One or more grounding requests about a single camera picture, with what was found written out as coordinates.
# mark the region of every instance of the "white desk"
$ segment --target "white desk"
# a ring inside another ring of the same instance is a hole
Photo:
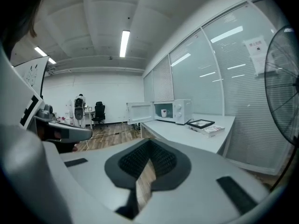
[[[228,151],[235,116],[193,114],[193,118],[194,120],[206,119],[215,121],[216,125],[225,127],[225,131],[208,138],[199,132],[189,129],[186,125],[153,120],[141,123],[141,137],[144,137],[144,129],[146,128],[157,138],[200,148],[215,154],[223,151],[222,155],[225,157]]]
[[[85,114],[89,114],[90,129],[93,129],[92,114],[94,114],[94,113],[95,113],[95,111],[85,111]]]

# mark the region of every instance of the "open microwave door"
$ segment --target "open microwave door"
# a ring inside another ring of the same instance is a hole
[[[154,120],[153,102],[127,103],[127,112],[129,125]]]

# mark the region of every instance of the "black office chair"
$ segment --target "black office chair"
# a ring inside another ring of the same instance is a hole
[[[92,114],[92,121],[97,121],[97,122],[103,122],[103,120],[105,119],[105,106],[103,105],[102,102],[97,102],[95,103],[95,118],[93,117]]]

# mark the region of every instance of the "microwave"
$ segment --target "microwave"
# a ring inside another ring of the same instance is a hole
[[[184,125],[192,118],[192,101],[176,99],[159,102],[127,103],[128,124],[163,120]]]

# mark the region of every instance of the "fluorescent light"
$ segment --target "fluorescent light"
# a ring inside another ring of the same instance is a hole
[[[241,67],[241,66],[244,66],[244,65],[246,65],[246,64],[232,66],[232,67],[229,67],[228,70],[233,69],[233,68],[237,68],[237,67]]]
[[[226,37],[228,37],[228,36],[230,36],[230,35],[233,35],[233,34],[236,34],[236,33],[238,33],[238,32],[242,32],[242,31],[243,31],[243,26],[234,28],[234,29],[232,29],[232,30],[230,30],[230,31],[228,31],[228,32],[225,32],[225,33],[223,33],[223,34],[221,34],[221,35],[219,35],[219,36],[213,38],[213,39],[211,40],[211,42],[212,42],[212,43],[215,43],[215,42],[217,42],[217,41],[219,41],[219,40],[222,40],[222,39],[224,39],[224,38],[226,38]]]
[[[181,61],[185,60],[187,57],[191,56],[190,53],[187,53],[186,55],[179,58],[176,62],[172,63],[171,66],[175,66],[176,64],[180,63]]]
[[[126,49],[127,49],[129,36],[130,36],[130,31],[122,31],[120,57],[126,56]]]
[[[42,56],[47,56],[46,53],[43,52],[42,49],[40,49],[39,47],[35,47],[34,50],[36,50],[39,54],[41,54]]]
[[[235,77],[243,77],[244,75],[239,75],[239,76],[235,76]],[[235,78],[235,77],[232,77],[232,78]]]
[[[222,79],[223,80],[223,79]],[[212,81],[212,82],[215,82],[215,81],[220,81],[220,80],[214,80],[214,81]]]
[[[49,57],[49,62],[51,62],[52,64],[56,64],[56,62],[51,57]]]
[[[205,76],[208,76],[208,75],[211,75],[211,74],[215,74],[216,72],[214,71],[214,72],[212,72],[212,73],[208,73],[208,74],[205,74],[205,75],[202,75],[202,76],[200,76],[200,77],[205,77]]]

